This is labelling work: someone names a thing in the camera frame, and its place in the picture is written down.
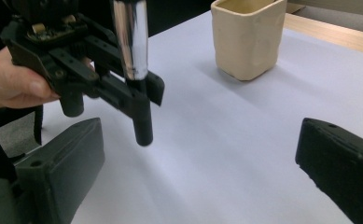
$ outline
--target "beige ceramic cup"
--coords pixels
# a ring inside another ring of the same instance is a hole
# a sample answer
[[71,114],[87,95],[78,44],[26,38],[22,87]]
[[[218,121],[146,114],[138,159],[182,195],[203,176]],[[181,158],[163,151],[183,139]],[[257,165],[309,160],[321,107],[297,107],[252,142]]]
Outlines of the beige ceramic cup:
[[216,0],[211,5],[216,65],[239,80],[274,67],[286,0]]

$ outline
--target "wooden surface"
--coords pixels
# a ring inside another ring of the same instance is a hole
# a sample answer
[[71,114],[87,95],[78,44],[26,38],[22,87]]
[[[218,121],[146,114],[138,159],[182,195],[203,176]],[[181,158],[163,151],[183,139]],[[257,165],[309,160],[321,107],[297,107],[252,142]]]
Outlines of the wooden surface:
[[363,0],[288,0],[288,2],[363,15]]
[[286,14],[285,28],[363,52],[363,32]]

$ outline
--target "table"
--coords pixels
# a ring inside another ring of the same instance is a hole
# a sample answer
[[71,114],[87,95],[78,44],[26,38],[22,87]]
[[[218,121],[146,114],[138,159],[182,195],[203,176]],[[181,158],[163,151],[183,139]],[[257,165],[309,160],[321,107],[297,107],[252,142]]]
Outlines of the table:
[[166,83],[149,147],[100,99],[75,119],[45,106],[44,142],[80,120],[103,124],[105,166],[74,224],[351,223],[295,152],[303,118],[363,137],[363,52],[285,29],[276,66],[241,82],[216,67],[207,12],[149,38],[148,58]]

